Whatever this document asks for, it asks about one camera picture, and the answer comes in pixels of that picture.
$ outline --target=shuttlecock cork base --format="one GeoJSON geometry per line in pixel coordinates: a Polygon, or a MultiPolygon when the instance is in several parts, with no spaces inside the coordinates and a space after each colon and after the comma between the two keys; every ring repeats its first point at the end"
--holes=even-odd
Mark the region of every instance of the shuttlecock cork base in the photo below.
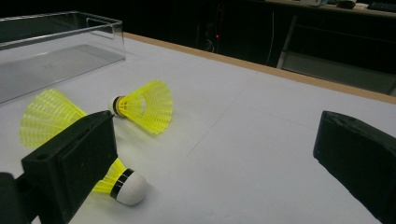
{"type": "Polygon", "coordinates": [[[122,113],[117,109],[118,108],[118,103],[119,100],[122,99],[124,96],[117,96],[113,97],[111,101],[108,103],[108,110],[110,110],[111,113],[120,116],[120,117],[125,117],[122,115],[122,113]]]}
{"type": "Polygon", "coordinates": [[[120,159],[116,159],[93,191],[107,193],[120,203],[134,205],[146,197],[148,186],[145,177],[125,168],[120,159]]]}

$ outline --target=yellow shuttlecock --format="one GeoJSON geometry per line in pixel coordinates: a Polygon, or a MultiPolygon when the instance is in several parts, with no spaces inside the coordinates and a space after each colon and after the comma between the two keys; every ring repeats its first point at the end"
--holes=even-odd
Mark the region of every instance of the yellow shuttlecock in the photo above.
{"type": "Polygon", "coordinates": [[[20,138],[26,147],[40,147],[87,114],[55,89],[44,90],[21,118],[20,138]]]}
{"type": "Polygon", "coordinates": [[[100,180],[92,191],[109,194],[120,203],[133,205],[146,196],[148,183],[139,173],[126,168],[119,158],[111,165],[107,175],[100,180]]]}
{"type": "Polygon", "coordinates": [[[173,112],[172,94],[166,84],[152,80],[126,96],[113,98],[109,110],[140,125],[150,133],[161,133],[169,125],[173,112]]]}

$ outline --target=dark background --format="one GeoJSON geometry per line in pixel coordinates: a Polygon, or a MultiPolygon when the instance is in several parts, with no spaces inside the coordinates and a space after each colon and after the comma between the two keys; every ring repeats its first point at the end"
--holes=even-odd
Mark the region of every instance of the dark background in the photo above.
{"type": "Polygon", "coordinates": [[[394,19],[313,7],[254,0],[7,1],[0,17],[68,10],[121,20],[124,32],[270,66],[276,66],[292,16],[298,15],[291,51],[396,74],[394,19]]]}

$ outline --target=white table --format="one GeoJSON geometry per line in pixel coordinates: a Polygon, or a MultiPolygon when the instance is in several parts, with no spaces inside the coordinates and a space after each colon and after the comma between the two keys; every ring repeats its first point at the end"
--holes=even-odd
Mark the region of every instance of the white table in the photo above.
{"type": "MultiPolygon", "coordinates": [[[[313,147],[323,110],[396,136],[392,98],[170,46],[125,38],[126,61],[51,86],[89,114],[154,78],[174,99],[173,120],[157,136],[114,118],[119,157],[149,182],[146,199],[125,206],[92,193],[71,223],[380,223],[313,158],[313,147]]],[[[40,92],[0,105],[0,171],[14,177],[31,152],[19,141],[21,115],[40,92]]]]}

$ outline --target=transparent acrylic container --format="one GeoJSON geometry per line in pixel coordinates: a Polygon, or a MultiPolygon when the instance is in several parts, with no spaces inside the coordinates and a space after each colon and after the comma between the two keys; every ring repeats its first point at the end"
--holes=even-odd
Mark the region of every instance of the transparent acrylic container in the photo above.
{"type": "Polygon", "coordinates": [[[122,21],[78,11],[0,19],[0,104],[122,60],[122,21]]]}

